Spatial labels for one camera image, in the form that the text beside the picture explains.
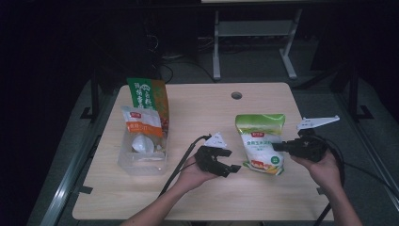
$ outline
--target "black cable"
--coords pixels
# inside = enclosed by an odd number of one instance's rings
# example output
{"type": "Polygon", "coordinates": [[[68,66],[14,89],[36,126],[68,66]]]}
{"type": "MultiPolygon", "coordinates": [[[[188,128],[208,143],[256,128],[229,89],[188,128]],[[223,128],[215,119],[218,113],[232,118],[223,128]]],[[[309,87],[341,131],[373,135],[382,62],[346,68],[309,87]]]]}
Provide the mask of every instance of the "black cable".
{"type": "MultiPolygon", "coordinates": [[[[399,194],[397,194],[397,192],[395,192],[395,191],[393,190],[393,188],[392,188],[387,182],[385,182],[384,180],[382,180],[380,177],[376,176],[375,174],[371,173],[370,171],[368,171],[368,170],[366,170],[366,169],[362,169],[362,168],[360,168],[360,167],[357,167],[357,166],[355,166],[355,165],[352,165],[352,164],[350,164],[350,163],[347,163],[347,162],[343,161],[343,153],[341,152],[341,150],[340,150],[340,148],[338,147],[338,145],[335,144],[333,141],[331,141],[331,140],[329,140],[329,139],[323,139],[323,138],[318,137],[318,136],[308,136],[308,137],[317,138],[317,139],[323,141],[323,142],[328,146],[328,148],[330,149],[331,153],[334,155],[334,157],[335,157],[335,159],[336,159],[336,161],[337,161],[338,168],[339,168],[339,170],[340,170],[340,178],[341,178],[341,183],[342,183],[342,185],[343,185],[343,182],[344,182],[344,166],[346,165],[346,166],[348,166],[348,167],[351,167],[351,168],[353,168],[353,169],[359,170],[359,171],[361,171],[361,172],[363,172],[363,173],[369,175],[370,177],[374,178],[374,179],[377,180],[379,183],[381,183],[382,185],[384,185],[384,186],[391,192],[391,194],[392,194],[396,199],[399,200],[399,194]],[[330,142],[330,143],[332,143],[332,144],[335,146],[335,148],[338,150],[338,152],[337,152],[337,150],[333,149],[333,148],[327,143],[327,141],[330,142]]],[[[328,213],[328,211],[329,211],[330,209],[331,209],[331,206],[330,206],[330,203],[328,203],[328,205],[326,206],[326,208],[324,209],[324,211],[322,212],[322,214],[321,214],[321,215],[319,216],[319,218],[314,222],[314,225],[315,225],[315,226],[316,226],[316,225],[320,225],[320,223],[323,221],[323,219],[325,218],[325,216],[327,215],[327,213],[328,213]]]]}
{"type": "Polygon", "coordinates": [[[182,160],[180,160],[179,164],[177,165],[177,167],[175,168],[175,170],[172,172],[172,174],[170,175],[167,183],[164,185],[164,188],[162,189],[161,193],[159,194],[158,198],[163,195],[167,190],[168,187],[170,185],[170,183],[173,181],[173,179],[176,177],[177,174],[179,174],[185,160],[187,160],[188,156],[191,154],[191,152],[193,151],[193,149],[196,147],[196,144],[198,141],[200,141],[201,139],[209,139],[211,137],[211,135],[208,136],[202,136],[202,137],[198,137],[191,145],[190,147],[188,147],[187,151],[185,152],[184,156],[182,157],[182,160]]]}
{"type": "Polygon", "coordinates": [[[208,71],[206,71],[205,68],[203,68],[202,66],[200,66],[198,63],[194,63],[194,62],[189,62],[189,61],[185,61],[185,62],[166,62],[165,64],[192,64],[195,65],[199,68],[201,68],[211,79],[212,81],[215,83],[217,82],[217,80],[215,80],[210,73],[208,73],[208,71]]]}
{"type": "MultiPolygon", "coordinates": [[[[332,153],[332,155],[333,155],[334,158],[335,158],[335,161],[336,161],[336,163],[337,163],[338,170],[339,170],[339,172],[340,172],[341,185],[343,186],[344,181],[345,181],[344,164],[343,164],[343,159],[340,157],[339,153],[338,153],[335,149],[333,149],[333,148],[327,143],[327,141],[326,141],[324,138],[322,138],[322,137],[319,137],[319,136],[316,136],[316,135],[306,135],[306,136],[302,136],[302,137],[310,137],[310,138],[313,138],[313,139],[317,139],[317,140],[323,142],[323,143],[327,146],[327,148],[330,150],[330,152],[332,153]]],[[[331,210],[331,205],[330,205],[330,203],[328,203],[328,205],[326,206],[326,208],[323,210],[322,214],[321,214],[321,215],[319,216],[319,218],[314,222],[313,225],[314,225],[314,226],[320,225],[320,224],[322,223],[323,219],[326,217],[326,215],[328,214],[328,212],[329,212],[330,210],[331,210]]]]}
{"type": "Polygon", "coordinates": [[[165,67],[165,68],[167,68],[170,71],[170,78],[167,81],[165,81],[165,84],[167,84],[173,78],[173,75],[174,75],[173,70],[170,67],[168,67],[167,65],[165,65],[165,64],[161,64],[160,66],[161,67],[165,67]]]}

